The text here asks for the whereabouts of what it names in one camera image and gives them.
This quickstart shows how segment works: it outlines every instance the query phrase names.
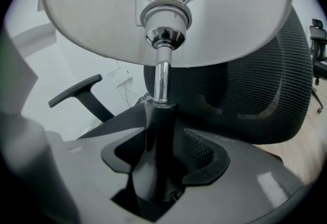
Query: wall outlet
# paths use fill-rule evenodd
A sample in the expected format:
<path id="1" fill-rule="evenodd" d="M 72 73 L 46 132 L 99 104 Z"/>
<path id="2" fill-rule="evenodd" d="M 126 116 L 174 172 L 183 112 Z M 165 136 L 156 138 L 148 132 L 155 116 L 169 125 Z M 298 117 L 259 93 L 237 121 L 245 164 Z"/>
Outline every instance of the wall outlet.
<path id="1" fill-rule="evenodd" d="M 124 83 L 125 81 L 132 78 L 132 76 L 129 74 L 128 70 L 126 68 L 119 68 L 118 70 L 115 70 L 108 74 L 108 77 L 116 87 Z"/>

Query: office chair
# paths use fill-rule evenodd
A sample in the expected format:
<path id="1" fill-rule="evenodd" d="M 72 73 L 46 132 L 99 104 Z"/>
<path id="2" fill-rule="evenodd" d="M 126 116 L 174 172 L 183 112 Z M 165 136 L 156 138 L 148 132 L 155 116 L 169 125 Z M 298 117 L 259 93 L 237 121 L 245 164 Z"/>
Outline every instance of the office chair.
<path id="1" fill-rule="evenodd" d="M 310 26 L 311 33 L 311 54 L 312 54 L 312 66 L 313 76 L 316 78 L 315 84 L 319 85 L 320 78 L 327 78 L 327 65 L 323 64 L 326 61 L 326 42 L 327 32 L 323 29 L 323 24 L 318 19 L 312 19 L 312 26 Z M 312 88 L 312 95 L 318 101 L 320 108 L 317 110 L 318 113 L 322 112 L 323 105 L 316 93 L 316 89 Z"/>
<path id="2" fill-rule="evenodd" d="M 171 95 L 178 100 L 180 120 L 186 124 L 191 121 L 197 129 L 223 132 L 253 144 L 278 143 L 294 137 L 307 113 L 312 90 L 308 48 L 292 9 L 277 36 L 252 54 L 217 65 L 172 68 Z M 154 67 L 144 67 L 151 96 L 154 71 Z M 81 91 L 85 92 L 82 103 L 96 102 L 90 88 L 101 79 L 101 75 L 95 75 L 67 89 L 49 102 L 50 107 L 69 97 L 80 100 Z M 82 139 L 143 127 L 146 123 L 143 104 L 116 117 L 104 107 L 89 110 L 104 123 Z"/>
<path id="3" fill-rule="evenodd" d="M 312 70 L 308 43 L 294 9 L 270 42 L 243 58 L 211 66 L 172 68 L 171 99 L 179 105 L 174 138 L 167 135 L 157 151 L 163 152 L 163 157 L 167 150 L 173 151 L 170 158 L 174 160 L 164 160 L 161 165 L 172 167 L 177 178 L 174 181 L 181 183 L 177 192 L 170 194 L 161 189 L 156 189 L 158 193 L 149 192 L 152 185 L 148 181 L 153 179 L 149 176 L 156 172 L 151 165 L 139 168 L 144 151 L 151 145 L 145 141 L 147 103 L 115 117 L 102 107 L 93 109 L 91 112 L 104 121 L 102 125 L 69 142 L 50 132 L 48 141 L 59 168 L 70 172 L 65 159 L 68 150 L 84 174 L 96 176 L 94 182 L 106 198 L 144 219 L 168 221 L 175 214 L 186 216 L 184 210 L 199 207 L 210 196 L 219 207 L 211 213 L 201 207 L 201 212 L 213 219 L 215 211 L 231 222 L 251 222 L 255 216 L 263 215 L 264 219 L 272 215 L 279 218 L 303 198 L 307 188 L 280 160 L 250 144 L 283 142 L 297 134 L 310 103 Z M 154 67 L 145 66 L 144 77 L 148 92 L 153 95 Z M 49 104 L 79 97 L 81 91 L 88 96 L 82 103 L 89 101 L 95 98 L 89 89 L 100 80 L 101 76 L 94 76 L 80 82 Z M 107 114 L 108 119 L 105 121 L 101 114 Z M 169 143 L 173 143 L 172 148 L 166 148 Z M 116 173 L 127 174 L 124 188 L 116 187 L 121 182 L 121 174 Z M 269 202 L 269 194 L 263 195 L 261 185 L 266 185 L 266 181 L 276 182 L 285 191 L 277 204 Z M 205 192 L 199 193 L 198 186 L 205 186 Z M 159 197 L 159 202 L 144 199 L 149 196 Z M 184 207 L 176 202 L 180 199 L 190 204 Z M 231 203 L 238 209 L 247 208 L 248 220 L 242 214 L 231 215 L 226 208 Z"/>

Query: lamp base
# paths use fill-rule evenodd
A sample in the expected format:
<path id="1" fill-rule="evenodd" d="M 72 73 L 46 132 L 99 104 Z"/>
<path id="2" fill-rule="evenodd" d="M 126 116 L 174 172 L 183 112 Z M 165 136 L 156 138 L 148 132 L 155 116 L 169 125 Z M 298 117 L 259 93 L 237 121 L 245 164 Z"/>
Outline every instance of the lamp base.
<path id="1" fill-rule="evenodd" d="M 145 104 L 147 128 L 103 148 L 103 161 L 128 173 L 126 189 L 112 200 L 150 221 L 162 217 L 187 186 L 210 185 L 229 165 L 227 151 L 190 129 L 175 125 L 177 104 Z"/>

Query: white wall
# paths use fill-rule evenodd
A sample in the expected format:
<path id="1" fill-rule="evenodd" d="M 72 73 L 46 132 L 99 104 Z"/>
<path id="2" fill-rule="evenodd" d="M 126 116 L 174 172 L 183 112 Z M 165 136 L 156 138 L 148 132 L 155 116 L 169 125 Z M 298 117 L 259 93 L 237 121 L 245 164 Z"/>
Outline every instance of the white wall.
<path id="1" fill-rule="evenodd" d="M 38 0 L 13 1 L 5 17 L 5 27 L 10 37 L 50 22 L 44 11 L 37 11 L 37 6 Z M 74 98 L 49 108 L 48 101 L 70 86 L 101 74 L 103 80 L 92 88 L 94 95 L 115 115 L 129 106 L 107 77 L 107 74 L 118 68 L 115 60 L 81 49 L 58 32 L 54 36 L 55 44 L 36 51 L 25 59 L 38 76 L 38 80 L 22 114 L 38 121 L 46 130 L 60 133 L 64 140 L 72 140 L 85 132 L 89 125 L 96 125 L 99 120 Z M 143 96 L 146 92 L 143 66 L 121 61 L 119 65 L 126 67 L 132 76 L 126 83 L 127 88 L 136 95 Z M 122 86 L 120 91 L 125 97 Z M 134 105 L 138 100 L 135 94 L 127 92 L 130 105 Z"/>
<path id="2" fill-rule="evenodd" d="M 312 19 L 321 20 L 324 28 L 327 29 L 326 14 L 318 0 L 293 0 L 293 7 L 301 21 L 307 40 L 311 44 L 309 26 L 312 25 Z"/>
<path id="3" fill-rule="evenodd" d="M 71 85 L 75 79 L 65 65 L 63 56 L 53 44 L 25 59 L 37 74 L 22 114 L 38 121 L 46 130 L 58 132 L 65 140 L 78 137 L 88 125 L 87 110 L 76 99 L 69 99 L 57 107 L 49 108 L 48 102 Z"/>

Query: lamp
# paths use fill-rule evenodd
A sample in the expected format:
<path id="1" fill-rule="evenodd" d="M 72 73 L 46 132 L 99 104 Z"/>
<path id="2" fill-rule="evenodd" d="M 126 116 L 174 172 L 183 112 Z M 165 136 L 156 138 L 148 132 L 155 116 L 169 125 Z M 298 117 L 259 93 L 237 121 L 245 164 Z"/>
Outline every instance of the lamp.
<path id="1" fill-rule="evenodd" d="M 104 57 L 156 65 L 140 18 L 152 0 L 42 0 L 73 43 Z M 192 25 L 172 54 L 172 67 L 223 63 L 266 44 L 282 27 L 292 0 L 191 0 Z"/>
<path id="2" fill-rule="evenodd" d="M 145 103 L 146 139 L 140 131 L 137 139 L 127 136 L 102 150 L 102 159 L 112 170 L 130 173 L 140 207 L 160 211 L 144 218 L 157 220 L 181 198 L 185 186 L 212 184 L 230 162 L 228 148 L 208 141 L 213 138 L 209 133 L 191 130 L 184 139 L 189 153 L 182 157 L 180 150 L 177 155 L 187 162 L 187 155 L 192 158 L 193 151 L 202 150 L 205 155 L 195 156 L 202 161 L 200 166 L 186 174 L 188 166 L 176 159 L 177 103 L 169 98 L 171 66 L 223 63 L 255 51 L 282 27 L 291 1 L 42 0 L 52 23 L 73 43 L 104 57 L 156 66 L 154 98 Z M 127 167 L 118 150 L 135 146 L 133 141 L 145 146 L 135 165 Z"/>

